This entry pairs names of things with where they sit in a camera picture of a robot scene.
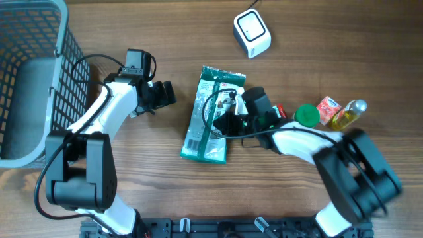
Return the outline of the light green wipes packet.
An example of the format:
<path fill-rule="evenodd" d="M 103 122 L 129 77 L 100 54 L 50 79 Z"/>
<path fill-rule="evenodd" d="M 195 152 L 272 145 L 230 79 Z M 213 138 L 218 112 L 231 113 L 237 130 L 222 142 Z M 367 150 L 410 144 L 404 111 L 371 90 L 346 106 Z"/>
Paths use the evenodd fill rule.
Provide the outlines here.
<path fill-rule="evenodd" d="M 275 106 L 273 106 L 273 109 L 275 110 L 276 115 L 278 116 L 278 118 L 281 118 L 282 116 L 280 114 L 280 111 L 279 111 L 278 107 L 275 105 Z"/>

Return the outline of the red toothpaste tube box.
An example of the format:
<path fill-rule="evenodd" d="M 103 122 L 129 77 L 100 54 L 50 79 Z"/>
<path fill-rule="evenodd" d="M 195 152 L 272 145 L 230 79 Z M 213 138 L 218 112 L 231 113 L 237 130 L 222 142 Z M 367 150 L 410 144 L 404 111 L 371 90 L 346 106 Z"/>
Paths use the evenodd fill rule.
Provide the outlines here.
<path fill-rule="evenodd" d="M 284 110 L 284 108 L 283 108 L 282 104 L 277 104 L 277 105 L 276 105 L 276 107 L 277 107 L 277 109 L 278 109 L 278 112 L 279 112 L 280 116 L 281 116 L 282 118 L 286 118 L 286 112 L 285 112 L 285 110 Z"/>

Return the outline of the green lid jar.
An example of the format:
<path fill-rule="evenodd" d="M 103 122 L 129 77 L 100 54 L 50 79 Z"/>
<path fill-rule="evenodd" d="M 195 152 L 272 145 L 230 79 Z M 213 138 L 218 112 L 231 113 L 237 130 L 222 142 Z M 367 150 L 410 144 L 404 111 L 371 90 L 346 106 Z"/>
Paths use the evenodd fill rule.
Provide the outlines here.
<path fill-rule="evenodd" d="M 295 111 L 293 119 L 302 126 L 314 128 L 320 122 L 320 113 L 315 106 L 303 104 Z"/>

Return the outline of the green glove package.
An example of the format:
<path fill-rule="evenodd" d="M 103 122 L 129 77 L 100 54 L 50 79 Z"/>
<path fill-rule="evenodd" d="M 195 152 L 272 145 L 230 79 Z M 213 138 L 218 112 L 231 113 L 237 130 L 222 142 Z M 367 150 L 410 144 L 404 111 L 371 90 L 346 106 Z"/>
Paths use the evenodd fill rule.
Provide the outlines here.
<path fill-rule="evenodd" d="M 230 111 L 239 87 L 247 77 L 242 73 L 203 66 L 190 124 L 180 156 L 198 162 L 225 164 L 227 141 L 212 122 Z"/>

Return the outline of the red tissue pack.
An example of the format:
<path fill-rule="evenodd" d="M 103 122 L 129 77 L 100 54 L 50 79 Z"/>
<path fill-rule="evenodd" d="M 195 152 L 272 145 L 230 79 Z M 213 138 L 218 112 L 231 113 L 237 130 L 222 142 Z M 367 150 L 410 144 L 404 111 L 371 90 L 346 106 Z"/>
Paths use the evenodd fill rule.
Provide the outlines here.
<path fill-rule="evenodd" d="M 317 105 L 317 110 L 320 114 L 319 122 L 322 125 L 326 125 L 330 119 L 342 108 L 335 100 L 326 96 L 322 101 Z"/>

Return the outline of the yellow oil bottle grey cap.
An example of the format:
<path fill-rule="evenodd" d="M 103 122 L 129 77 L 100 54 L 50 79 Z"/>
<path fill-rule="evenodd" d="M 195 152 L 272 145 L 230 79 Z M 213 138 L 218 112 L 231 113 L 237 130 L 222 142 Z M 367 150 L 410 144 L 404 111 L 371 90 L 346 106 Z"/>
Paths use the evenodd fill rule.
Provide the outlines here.
<path fill-rule="evenodd" d="M 332 130 L 340 131 L 356 121 L 367 110 L 367 102 L 359 99 L 349 102 L 328 123 Z"/>

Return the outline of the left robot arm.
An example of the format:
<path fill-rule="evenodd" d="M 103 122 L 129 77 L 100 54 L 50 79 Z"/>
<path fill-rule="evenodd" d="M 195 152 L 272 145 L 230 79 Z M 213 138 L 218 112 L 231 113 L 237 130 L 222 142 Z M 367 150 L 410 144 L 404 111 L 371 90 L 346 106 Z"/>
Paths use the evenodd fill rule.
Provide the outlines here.
<path fill-rule="evenodd" d="M 170 81 L 154 81 L 157 62 L 145 50 L 128 49 L 116 73 L 99 81 L 102 91 L 91 107 L 65 131 L 46 138 L 46 164 L 34 189 L 34 205 L 44 217 L 67 220 L 88 217 L 109 237 L 149 237 L 139 212 L 117 194 L 112 140 L 127 116 L 136 117 L 176 102 Z M 46 199 L 71 213 L 54 216 L 42 209 Z"/>

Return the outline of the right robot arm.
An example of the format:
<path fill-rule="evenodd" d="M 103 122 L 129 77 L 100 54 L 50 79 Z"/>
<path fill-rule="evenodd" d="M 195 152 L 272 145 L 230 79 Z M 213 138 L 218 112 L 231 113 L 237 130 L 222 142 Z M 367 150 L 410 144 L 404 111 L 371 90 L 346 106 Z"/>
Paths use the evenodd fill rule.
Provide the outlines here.
<path fill-rule="evenodd" d="M 386 214 L 386 204 L 401 194 L 398 176 L 363 130 L 326 132 L 279 116 L 262 87 L 211 94 L 220 95 L 227 95 L 232 105 L 212 123 L 205 123 L 213 135 L 256 138 L 264 149 L 313 164 L 328 192 L 330 203 L 311 217 L 310 228 L 284 227 L 280 235 L 338 237 L 347 231 L 361 235 L 372 214 L 377 210 Z"/>

